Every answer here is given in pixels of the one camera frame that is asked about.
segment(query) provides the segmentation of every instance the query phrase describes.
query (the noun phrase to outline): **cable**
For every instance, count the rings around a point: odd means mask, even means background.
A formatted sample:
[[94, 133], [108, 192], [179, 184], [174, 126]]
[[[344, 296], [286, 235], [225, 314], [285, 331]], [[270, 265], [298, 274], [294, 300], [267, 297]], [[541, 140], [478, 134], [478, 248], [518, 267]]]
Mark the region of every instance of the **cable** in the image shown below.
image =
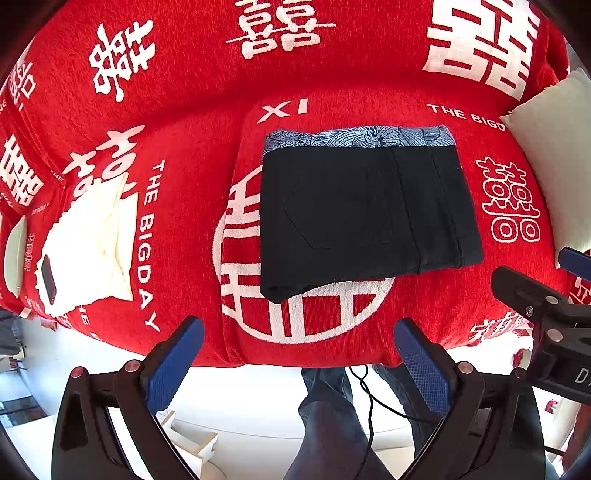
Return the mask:
[[566, 453], [562, 450], [558, 450], [557, 448], [547, 447], [546, 445], [544, 445], [544, 450], [546, 450], [546, 452], [550, 452], [561, 457]]
[[374, 423], [372, 422], [372, 419], [371, 419], [372, 413], [374, 412], [374, 396], [369, 392], [369, 389], [367, 388], [367, 385], [365, 384], [365, 378], [369, 375], [369, 367], [367, 365], [365, 365], [365, 375], [363, 376], [363, 378], [358, 377], [357, 374], [355, 372], [353, 372], [353, 369], [351, 367], [349, 367], [349, 370], [355, 376], [355, 378], [357, 380], [359, 380], [359, 385], [361, 385], [361, 388], [363, 388], [363, 390], [369, 395], [369, 419], [368, 419], [368, 423], [369, 423], [369, 439], [368, 439], [368, 447], [365, 450], [365, 455], [363, 456], [363, 461], [361, 462], [361, 465], [359, 465], [359, 470], [357, 470], [357, 473], [353, 477], [353, 480], [358, 480], [359, 475], [361, 475], [361, 472], [363, 471], [363, 468], [365, 467], [365, 464], [368, 461], [369, 454], [371, 453], [371, 446], [372, 446], [372, 444], [374, 442]]
[[[368, 387], [367, 383], [365, 383], [365, 379], [369, 375], [369, 367], [367, 365], [365, 365], [365, 375], [363, 375], [362, 377], [360, 377], [359, 375], [357, 375], [353, 371], [353, 368], [352, 367], [349, 367], [349, 371], [351, 372], [351, 374], [357, 380], [359, 380], [359, 386], [361, 387], [361, 390], [363, 390], [365, 393], [367, 393], [367, 395], [369, 397], [369, 417], [368, 417], [369, 439], [368, 439], [368, 446], [365, 449], [365, 455], [363, 456], [363, 460], [361, 461], [361, 464], [359, 465], [359, 469], [357, 470], [357, 473], [353, 477], [353, 480], [358, 480], [359, 479], [359, 475], [361, 475], [361, 472], [363, 471], [365, 465], [367, 464], [367, 461], [369, 459], [369, 454], [371, 453], [371, 446], [374, 443], [375, 432], [374, 432], [374, 423], [372, 421], [372, 414], [374, 412], [374, 402], [376, 402], [377, 404], [383, 406], [385, 409], [391, 411], [392, 413], [395, 413], [399, 417], [402, 417], [402, 418], [407, 419], [407, 420], [419, 421], [419, 422], [422, 422], [422, 423], [428, 423], [430, 425], [438, 425], [439, 422], [438, 421], [427, 420], [427, 419], [418, 419], [416, 417], [410, 417], [408, 415], [405, 415], [404, 413], [400, 413], [399, 411], [394, 410], [391, 407], [388, 407], [385, 403], [379, 401], [369, 391], [369, 387]], [[482, 437], [481, 434], [476, 433], [476, 432], [468, 432], [468, 435], [473, 436], [473, 437]], [[559, 455], [559, 456], [563, 456], [566, 453], [566, 452], [563, 452], [562, 450], [558, 450], [556, 448], [548, 447], [546, 445], [544, 445], [544, 449], [545, 449], [546, 452], [553, 453], [553, 454]]]
[[434, 420], [427, 420], [427, 419], [418, 419], [416, 417], [409, 417], [408, 415], [405, 415], [404, 413], [400, 413], [399, 411], [394, 410], [391, 407], [388, 407], [385, 403], [382, 403], [381, 401], [379, 401], [377, 398], [375, 398], [372, 393], [369, 391], [369, 388], [367, 386], [367, 384], [365, 383], [365, 377], [367, 377], [367, 374], [365, 374], [365, 376], [363, 377], [363, 379], [361, 377], [359, 377], [355, 372], [353, 372], [353, 369], [351, 367], [349, 367], [349, 371], [351, 372], [351, 374], [357, 379], [359, 380], [359, 385], [361, 386], [361, 390], [363, 390], [365, 393], [367, 393], [367, 395], [370, 397], [370, 399], [373, 399], [374, 402], [376, 402], [377, 404], [383, 406], [385, 409], [391, 411], [392, 413], [395, 413], [396, 415], [398, 415], [399, 417], [402, 417], [404, 419], [407, 420], [412, 420], [412, 421], [419, 421], [422, 423], [428, 423], [429, 425], [438, 425], [439, 422], [438, 421], [434, 421]]

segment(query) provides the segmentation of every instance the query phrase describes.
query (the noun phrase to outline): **black phone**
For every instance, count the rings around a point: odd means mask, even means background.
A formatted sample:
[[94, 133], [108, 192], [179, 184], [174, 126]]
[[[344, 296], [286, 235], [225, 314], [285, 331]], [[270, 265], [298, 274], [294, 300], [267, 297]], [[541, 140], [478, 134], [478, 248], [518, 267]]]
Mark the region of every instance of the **black phone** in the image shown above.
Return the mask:
[[49, 305], [53, 305], [56, 299], [56, 282], [53, 280], [51, 273], [51, 262], [49, 257], [45, 255], [43, 257], [43, 263], [41, 264], [41, 276], [43, 277], [43, 283], [45, 284], [45, 290], [49, 297]]

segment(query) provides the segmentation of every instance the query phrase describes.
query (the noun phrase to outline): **person's leg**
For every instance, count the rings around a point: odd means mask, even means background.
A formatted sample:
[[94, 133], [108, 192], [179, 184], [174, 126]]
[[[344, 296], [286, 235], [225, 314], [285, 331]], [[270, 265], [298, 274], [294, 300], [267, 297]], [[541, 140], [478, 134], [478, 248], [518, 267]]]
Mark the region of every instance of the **person's leg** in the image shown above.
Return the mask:
[[417, 456], [435, 431], [436, 422], [441, 420], [441, 415], [429, 410], [404, 364], [395, 368], [374, 365], [374, 371], [390, 386], [406, 415], [434, 422], [430, 424], [410, 420], [413, 429], [414, 454]]
[[[344, 368], [304, 368], [308, 396], [299, 412], [306, 435], [284, 480], [353, 480], [368, 439], [353, 406]], [[393, 480], [373, 452], [359, 480]]]

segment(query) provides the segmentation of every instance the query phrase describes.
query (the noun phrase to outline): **white floor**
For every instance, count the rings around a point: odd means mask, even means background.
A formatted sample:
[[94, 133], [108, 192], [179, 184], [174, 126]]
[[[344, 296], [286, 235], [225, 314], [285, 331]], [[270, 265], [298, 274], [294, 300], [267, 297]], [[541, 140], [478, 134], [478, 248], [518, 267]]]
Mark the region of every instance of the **white floor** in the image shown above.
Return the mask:
[[[127, 360], [141, 358], [79, 332], [59, 328], [52, 332], [38, 320], [24, 322], [27, 358], [25, 383], [48, 415], [57, 414], [70, 371], [83, 365], [91, 373], [118, 370]], [[511, 333], [488, 340], [476, 348], [450, 351], [452, 357], [470, 361], [483, 372], [511, 371], [512, 356], [531, 345], [531, 338]], [[362, 372], [363, 367], [356, 367]], [[369, 401], [352, 379], [355, 407], [366, 431]], [[401, 410], [395, 395], [370, 372], [368, 385], [384, 403]], [[187, 437], [208, 430], [219, 440], [212, 462], [228, 480], [280, 480], [297, 454], [304, 428], [297, 407], [306, 394], [298, 368], [247, 365], [236, 369], [192, 368], [170, 409], [177, 411], [174, 428]], [[553, 396], [539, 394], [540, 406]], [[542, 411], [543, 426], [552, 415]], [[412, 445], [410, 425], [381, 406], [374, 409], [375, 450]]]

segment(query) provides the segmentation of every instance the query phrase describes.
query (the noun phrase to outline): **bed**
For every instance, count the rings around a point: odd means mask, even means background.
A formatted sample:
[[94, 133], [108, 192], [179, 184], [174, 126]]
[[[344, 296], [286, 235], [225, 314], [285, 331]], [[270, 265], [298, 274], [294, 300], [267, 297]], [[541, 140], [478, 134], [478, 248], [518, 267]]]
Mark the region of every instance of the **bed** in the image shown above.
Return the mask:
[[[554, 266], [544, 198], [499, 117], [567, 68], [564, 38], [525, 0], [137, 0], [116, 11], [70, 0], [0, 96], [2, 258], [27, 220], [22, 288], [16, 298], [0, 285], [2, 306], [138, 353], [192, 314], [206, 326], [195, 366], [213, 367], [396, 365], [393, 325], [407, 316], [445, 348], [525, 329], [492, 297], [492, 271], [508, 265], [563, 293], [573, 279]], [[270, 303], [259, 292], [265, 136], [361, 125], [449, 129], [484, 262]], [[124, 174], [121, 200], [137, 198], [121, 241], [132, 300], [52, 317], [35, 274], [49, 232], [91, 185]]]

